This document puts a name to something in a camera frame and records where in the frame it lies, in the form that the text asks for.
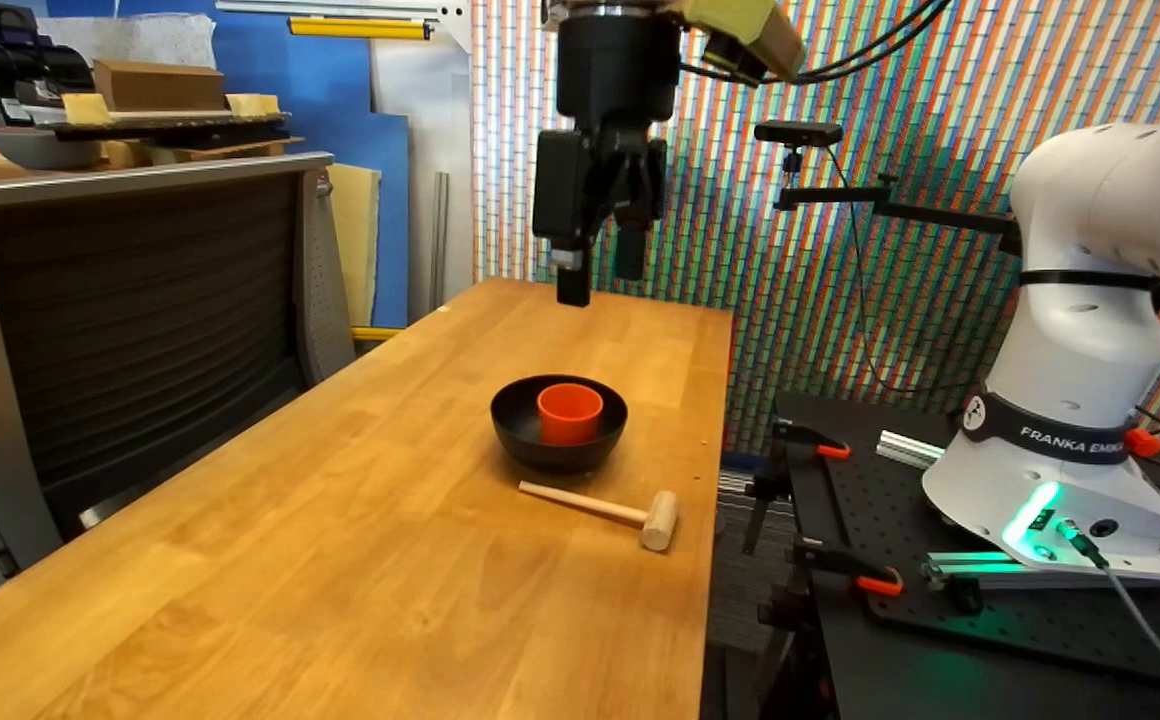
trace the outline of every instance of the green light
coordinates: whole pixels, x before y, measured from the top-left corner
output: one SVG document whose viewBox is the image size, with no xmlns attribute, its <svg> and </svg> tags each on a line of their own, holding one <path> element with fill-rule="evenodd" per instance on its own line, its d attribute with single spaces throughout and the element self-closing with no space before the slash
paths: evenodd
<svg viewBox="0 0 1160 720">
<path fill-rule="evenodd" d="M 1043 508 L 1053 508 L 1057 498 L 1062 498 L 1062 484 L 1039 484 L 1039 490 L 1029 498 L 1029 505 L 1012 515 L 1003 541 L 1007 541 L 1015 554 L 1023 554 L 1023 555 L 1034 555 L 1034 561 L 1043 561 L 1043 555 L 1035 555 L 1034 545 L 1029 545 L 1029 525 L 1034 525 Z"/>
</svg>

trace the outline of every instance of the black bowl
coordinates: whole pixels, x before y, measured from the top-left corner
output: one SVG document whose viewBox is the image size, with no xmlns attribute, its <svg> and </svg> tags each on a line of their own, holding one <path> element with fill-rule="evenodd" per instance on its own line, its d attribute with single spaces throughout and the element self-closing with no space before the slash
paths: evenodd
<svg viewBox="0 0 1160 720">
<path fill-rule="evenodd" d="M 538 412 L 538 395 L 548 383 L 589 383 L 604 395 L 604 415 L 598 419 L 598 438 L 579 448 L 548 448 L 542 443 L 542 412 Z M 495 438 L 506 443 L 506 451 L 534 469 L 534 471 L 548 471 L 548 476 L 576 476 L 576 471 L 593 471 L 609 459 L 609 451 L 617 448 L 624 419 L 628 419 L 628 404 L 619 393 L 611 393 L 609 383 L 598 383 L 589 376 L 525 376 L 517 383 L 506 383 L 491 401 L 491 419 L 495 419 Z"/>
</svg>

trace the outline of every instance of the hammer head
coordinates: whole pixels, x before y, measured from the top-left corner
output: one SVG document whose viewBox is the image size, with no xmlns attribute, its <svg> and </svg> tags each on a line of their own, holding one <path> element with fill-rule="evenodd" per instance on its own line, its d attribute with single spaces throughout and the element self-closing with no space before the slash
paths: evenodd
<svg viewBox="0 0 1160 720">
<path fill-rule="evenodd" d="M 670 554 L 676 531 L 676 498 L 674 491 L 658 491 L 649 522 L 645 522 L 645 547 L 649 554 Z"/>
</svg>

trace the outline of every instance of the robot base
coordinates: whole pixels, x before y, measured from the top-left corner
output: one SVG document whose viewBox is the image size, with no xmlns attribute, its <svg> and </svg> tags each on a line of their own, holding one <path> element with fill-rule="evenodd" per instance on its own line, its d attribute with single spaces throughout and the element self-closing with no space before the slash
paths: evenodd
<svg viewBox="0 0 1160 720">
<path fill-rule="evenodd" d="M 1112 578 L 1160 585 L 1160 491 L 1127 465 L 1039 465 L 1003 442 L 957 438 L 923 471 L 923 498 L 1023 573 L 1101 569 L 1076 554 L 1088 535 Z"/>
</svg>

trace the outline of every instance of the wooden hammer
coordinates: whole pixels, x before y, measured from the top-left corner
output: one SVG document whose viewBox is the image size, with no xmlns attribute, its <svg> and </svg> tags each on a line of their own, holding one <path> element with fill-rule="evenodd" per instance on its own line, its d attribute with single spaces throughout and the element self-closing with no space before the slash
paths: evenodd
<svg viewBox="0 0 1160 720">
<path fill-rule="evenodd" d="M 609 502 L 593 502 L 593 498 L 576 498 L 576 491 L 560 491 L 560 490 L 548 490 L 548 484 L 517 484 L 522 491 L 529 498 L 544 498 L 544 502 L 557 502 L 557 505 L 567 505 L 567 508 L 585 508 L 585 513 L 598 513 L 598 515 L 611 515 L 611 522 L 624 522 L 624 525 L 640 525 L 645 527 L 645 547 L 649 554 L 670 554 L 674 545 L 674 531 L 676 531 L 676 498 L 674 491 L 658 491 L 652 498 L 652 508 L 624 508 L 624 505 L 609 505 Z"/>
</svg>

